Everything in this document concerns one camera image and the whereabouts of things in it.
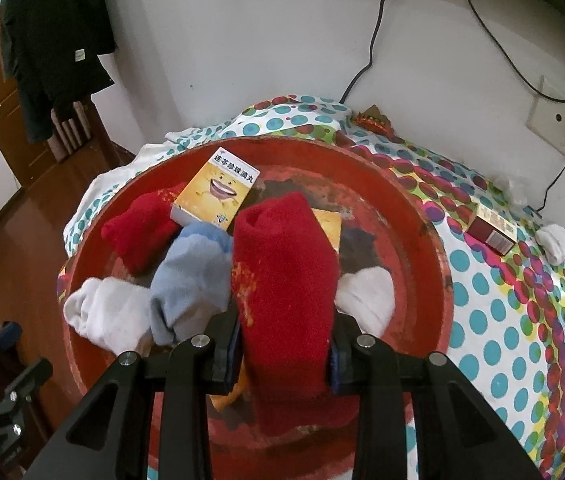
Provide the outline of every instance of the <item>hanging jacket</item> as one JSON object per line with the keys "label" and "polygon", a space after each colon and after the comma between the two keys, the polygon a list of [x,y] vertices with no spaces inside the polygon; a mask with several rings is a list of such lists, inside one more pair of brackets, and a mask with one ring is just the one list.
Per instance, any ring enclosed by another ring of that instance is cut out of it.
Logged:
{"label": "hanging jacket", "polygon": [[29,142],[53,133],[51,108],[61,121],[72,104],[114,82],[98,54],[115,50],[104,0],[1,0],[5,76],[18,84]]}

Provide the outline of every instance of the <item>black cable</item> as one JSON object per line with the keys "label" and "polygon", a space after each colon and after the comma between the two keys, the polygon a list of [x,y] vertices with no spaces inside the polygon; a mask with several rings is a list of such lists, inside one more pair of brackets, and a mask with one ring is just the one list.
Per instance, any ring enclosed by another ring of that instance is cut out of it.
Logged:
{"label": "black cable", "polygon": [[[520,70],[518,70],[518,68],[516,67],[516,65],[512,61],[512,59],[509,57],[509,55],[504,50],[503,46],[498,42],[496,37],[487,28],[487,26],[485,25],[485,22],[482,20],[482,18],[480,18],[478,11],[476,10],[476,7],[474,7],[474,4],[471,2],[471,0],[467,0],[467,3],[469,4],[469,7],[471,8],[471,11],[474,13],[474,16],[476,17],[476,19],[479,21],[480,26],[483,28],[483,30],[486,32],[486,34],[491,38],[491,40],[494,42],[494,44],[498,47],[498,50],[500,50],[500,52],[503,54],[503,56],[505,56],[505,59],[507,60],[509,65],[514,69],[514,72],[516,72],[518,74],[518,77],[520,77],[520,79],[522,79],[523,82],[529,88],[531,88],[534,92],[536,92],[541,97],[543,97],[543,98],[545,98],[549,101],[554,101],[555,103],[565,103],[565,99],[558,99],[557,97],[552,97],[550,95],[547,95],[547,94],[541,92],[540,90],[538,90],[529,81],[527,81],[527,78],[521,73]],[[545,209],[545,206],[547,205],[547,194],[549,193],[549,190],[554,186],[554,184],[557,183],[558,179],[560,178],[560,176],[563,174],[564,171],[565,171],[565,166],[563,166],[563,169],[560,170],[560,173],[557,174],[556,178],[554,180],[552,180],[551,183],[549,184],[549,186],[547,186],[547,188],[545,189],[545,197],[543,199],[543,205],[535,210],[537,213],[542,211],[543,209]]]}
{"label": "black cable", "polygon": [[565,166],[563,166],[563,169],[560,170],[560,173],[556,175],[556,178],[551,181],[551,183],[549,184],[549,186],[546,187],[546,189],[545,189],[545,197],[543,198],[543,205],[541,205],[538,209],[535,209],[534,211],[536,211],[537,213],[539,213],[540,211],[542,211],[543,209],[545,209],[545,206],[547,205],[547,194],[549,193],[549,190],[553,187],[553,185],[557,183],[557,181],[558,181],[559,178],[560,178],[560,175],[563,174],[563,171],[565,171]]}
{"label": "black cable", "polygon": [[476,7],[474,7],[474,4],[471,2],[471,0],[467,0],[467,3],[469,4],[469,7],[471,7],[471,11],[474,13],[474,16],[476,17],[476,19],[479,20],[480,26],[487,33],[487,35],[492,39],[492,41],[498,47],[498,50],[500,50],[500,52],[503,54],[503,56],[505,56],[505,59],[507,60],[509,65],[514,69],[514,72],[516,72],[518,74],[520,79],[522,79],[529,88],[531,88],[534,92],[536,92],[541,97],[544,97],[545,99],[547,99],[549,101],[554,101],[555,103],[565,103],[565,99],[558,99],[557,97],[552,97],[552,96],[549,96],[547,94],[544,94],[543,92],[538,90],[534,85],[532,85],[529,81],[527,81],[527,78],[521,73],[520,70],[518,70],[518,68],[516,67],[516,65],[512,61],[512,59],[505,52],[503,46],[500,43],[498,43],[498,40],[496,39],[496,37],[487,28],[487,26],[485,25],[485,22],[483,22],[482,18],[480,18],[478,12],[476,11]]}
{"label": "black cable", "polygon": [[340,104],[344,104],[345,100],[349,96],[349,92],[352,91],[352,88],[354,88],[354,85],[356,84],[358,79],[360,79],[360,76],[363,75],[365,72],[367,72],[371,68],[371,65],[373,64],[373,45],[374,43],[376,43],[376,36],[378,36],[378,31],[381,28],[381,22],[383,21],[384,10],[385,10],[385,0],[381,0],[380,7],[378,9],[378,20],[376,20],[376,28],[373,29],[373,34],[371,35],[371,42],[369,44],[369,62],[367,63],[367,65],[365,65],[365,67],[363,67],[360,70],[360,72],[358,72],[354,76],[351,83],[349,83],[347,90],[345,90],[345,93],[343,93],[343,96],[340,98]]}

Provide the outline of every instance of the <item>red basin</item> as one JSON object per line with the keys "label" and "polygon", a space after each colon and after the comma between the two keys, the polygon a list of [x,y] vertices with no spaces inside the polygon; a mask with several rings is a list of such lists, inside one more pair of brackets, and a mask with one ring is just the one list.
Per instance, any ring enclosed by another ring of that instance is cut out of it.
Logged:
{"label": "red basin", "polygon": [[[381,265],[390,270],[396,309],[383,340],[397,351],[424,356],[448,348],[453,291],[447,256],[435,228],[389,170],[349,149],[288,137],[238,137],[205,144],[162,162],[136,177],[105,206],[85,234],[69,271],[69,292],[89,277],[128,278],[107,243],[102,225],[123,213],[137,196],[186,182],[223,146],[261,171],[243,207],[270,196],[301,190],[312,207],[337,210],[343,217],[340,262],[343,272]],[[82,394],[113,362],[113,354],[64,326],[67,357]],[[235,411],[248,414],[248,401]],[[150,465],[157,466],[162,395],[152,420]],[[411,407],[407,418],[412,417]],[[229,421],[210,412],[211,456],[218,480],[303,478],[322,480],[353,465],[356,421],[339,430],[311,434],[293,431],[262,436],[246,415]]]}

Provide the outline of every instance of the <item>white cloth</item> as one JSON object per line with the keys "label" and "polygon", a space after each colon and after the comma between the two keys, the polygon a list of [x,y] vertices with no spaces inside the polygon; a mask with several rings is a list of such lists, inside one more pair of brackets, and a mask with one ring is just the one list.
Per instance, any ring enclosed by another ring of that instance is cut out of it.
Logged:
{"label": "white cloth", "polygon": [[560,265],[565,261],[565,228],[549,224],[536,231],[536,241],[545,250],[547,261]]}
{"label": "white cloth", "polygon": [[363,332],[381,337],[396,306],[391,274],[382,267],[344,274],[338,280],[336,306],[353,316]]}
{"label": "white cloth", "polygon": [[120,355],[149,354],[149,288],[118,278],[89,278],[65,302],[65,320],[93,344]]}

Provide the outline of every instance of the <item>polka dot bedsheet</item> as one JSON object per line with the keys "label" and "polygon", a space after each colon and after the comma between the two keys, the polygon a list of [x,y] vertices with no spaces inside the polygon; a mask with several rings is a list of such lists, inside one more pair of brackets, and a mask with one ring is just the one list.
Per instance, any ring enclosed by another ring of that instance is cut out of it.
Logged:
{"label": "polka dot bedsheet", "polygon": [[[541,219],[530,208],[522,217],[512,214],[503,194],[477,172],[398,136],[372,134],[352,122],[348,107],[313,96],[281,96],[223,124],[169,133],[169,142],[142,171],[204,142],[262,134],[324,142],[340,136],[355,153],[396,175],[432,221],[449,258],[455,309],[448,356],[543,476],[564,476],[565,263],[551,266],[536,243]],[[83,210],[65,230],[69,256],[102,206],[142,171],[127,174],[98,190],[99,198],[92,203],[81,204]],[[517,244],[505,256],[466,234],[473,202],[482,202],[517,225]],[[406,432],[410,478],[417,478],[413,421]]]}

